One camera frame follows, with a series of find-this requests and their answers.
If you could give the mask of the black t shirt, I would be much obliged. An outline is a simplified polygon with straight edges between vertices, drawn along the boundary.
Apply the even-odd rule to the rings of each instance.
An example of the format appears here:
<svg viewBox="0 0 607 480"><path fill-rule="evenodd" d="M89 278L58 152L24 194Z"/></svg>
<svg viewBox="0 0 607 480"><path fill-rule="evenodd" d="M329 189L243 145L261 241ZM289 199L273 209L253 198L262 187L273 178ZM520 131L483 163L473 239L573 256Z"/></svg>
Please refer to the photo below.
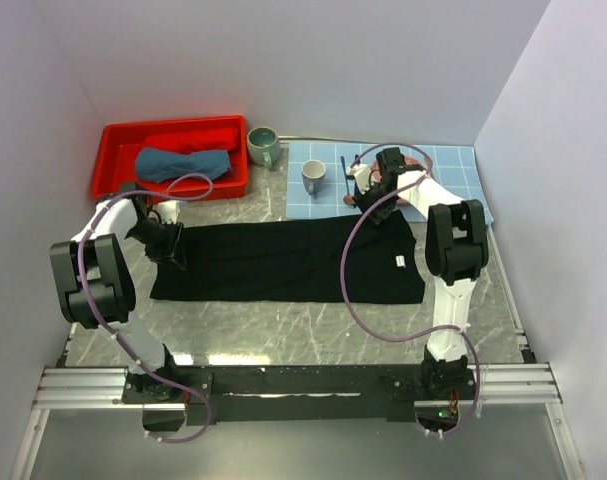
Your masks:
<svg viewBox="0 0 607 480"><path fill-rule="evenodd" d="M340 285L344 246L357 216L189 227L187 268L157 269L150 296L160 301L275 301L419 304L425 282L415 238L399 211L365 222L347 254L347 293Z"/></svg>

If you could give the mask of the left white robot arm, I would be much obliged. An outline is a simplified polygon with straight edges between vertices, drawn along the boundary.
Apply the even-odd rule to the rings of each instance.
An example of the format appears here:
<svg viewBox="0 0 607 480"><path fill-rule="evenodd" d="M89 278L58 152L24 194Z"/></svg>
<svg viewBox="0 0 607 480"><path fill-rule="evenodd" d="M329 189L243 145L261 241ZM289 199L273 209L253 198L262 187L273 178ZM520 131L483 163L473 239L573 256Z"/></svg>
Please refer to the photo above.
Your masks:
<svg viewBox="0 0 607 480"><path fill-rule="evenodd" d="M84 229L49 251L57 297L65 319L98 330L118 345L133 375L145 375L146 390L161 402L180 393L182 378L167 347L136 312L136 291L122 243L144 245L159 268L187 268L184 227L178 221L184 201L152 204L149 192L134 184L128 196L110 195L97 203Z"/></svg>

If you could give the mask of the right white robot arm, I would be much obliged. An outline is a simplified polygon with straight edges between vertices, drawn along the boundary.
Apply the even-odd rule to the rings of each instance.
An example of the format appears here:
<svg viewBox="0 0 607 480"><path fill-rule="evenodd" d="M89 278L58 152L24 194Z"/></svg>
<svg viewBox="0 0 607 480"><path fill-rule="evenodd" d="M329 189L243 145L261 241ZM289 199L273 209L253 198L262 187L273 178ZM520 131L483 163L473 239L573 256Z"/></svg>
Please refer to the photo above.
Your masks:
<svg viewBox="0 0 607 480"><path fill-rule="evenodd" d="M340 285L347 293L347 254L359 228L370 222L380 225L402 200L426 220L425 260L434 277L435 299L426 358L445 364L460 362L467 355L463 334L468 328L473 290L489 260L483 204L448 191L433 177L433 161L424 150L410 146L423 156L422 163L409 164L400 148L385 143L365 150L376 151L377 170L356 156L344 168L355 183L352 196L361 218L350 233L341 257Z"/></svg>

